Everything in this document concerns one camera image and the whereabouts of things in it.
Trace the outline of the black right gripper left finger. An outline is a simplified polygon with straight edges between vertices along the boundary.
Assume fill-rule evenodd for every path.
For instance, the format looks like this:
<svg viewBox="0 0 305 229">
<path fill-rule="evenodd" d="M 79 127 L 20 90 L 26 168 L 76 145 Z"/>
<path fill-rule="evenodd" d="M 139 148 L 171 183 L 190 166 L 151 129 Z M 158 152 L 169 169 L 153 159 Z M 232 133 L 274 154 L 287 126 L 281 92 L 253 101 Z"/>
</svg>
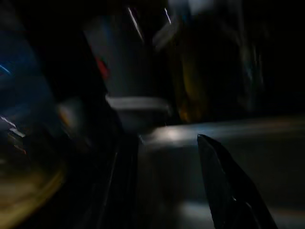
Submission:
<svg viewBox="0 0 305 229">
<path fill-rule="evenodd" d="M 106 179 L 95 184 L 82 229 L 134 229 L 139 139 L 123 134 L 116 141 Z"/>
</svg>

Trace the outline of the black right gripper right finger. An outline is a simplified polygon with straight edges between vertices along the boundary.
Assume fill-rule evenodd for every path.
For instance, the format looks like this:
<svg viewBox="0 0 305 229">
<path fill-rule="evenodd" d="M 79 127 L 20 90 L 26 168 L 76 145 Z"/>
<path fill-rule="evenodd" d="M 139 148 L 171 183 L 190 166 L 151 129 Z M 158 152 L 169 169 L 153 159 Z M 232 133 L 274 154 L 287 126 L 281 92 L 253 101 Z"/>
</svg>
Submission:
<svg viewBox="0 0 305 229">
<path fill-rule="evenodd" d="M 216 229 L 275 229 L 277 225 L 250 177 L 218 141 L 197 137 L 202 177 Z"/>
</svg>

